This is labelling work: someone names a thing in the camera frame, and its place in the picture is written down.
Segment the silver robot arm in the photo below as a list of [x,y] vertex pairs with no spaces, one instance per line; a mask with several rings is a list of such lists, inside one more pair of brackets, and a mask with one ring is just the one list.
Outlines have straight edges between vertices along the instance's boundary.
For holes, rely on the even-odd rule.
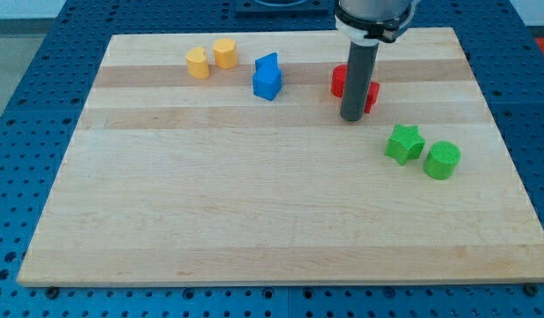
[[359,46],[392,43],[412,23],[419,0],[336,0],[336,29]]

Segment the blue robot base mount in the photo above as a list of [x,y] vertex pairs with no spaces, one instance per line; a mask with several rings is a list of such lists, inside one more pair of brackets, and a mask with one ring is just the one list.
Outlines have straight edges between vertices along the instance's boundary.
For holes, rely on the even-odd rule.
[[332,0],[235,0],[235,15],[248,17],[269,14],[320,13],[329,14]]

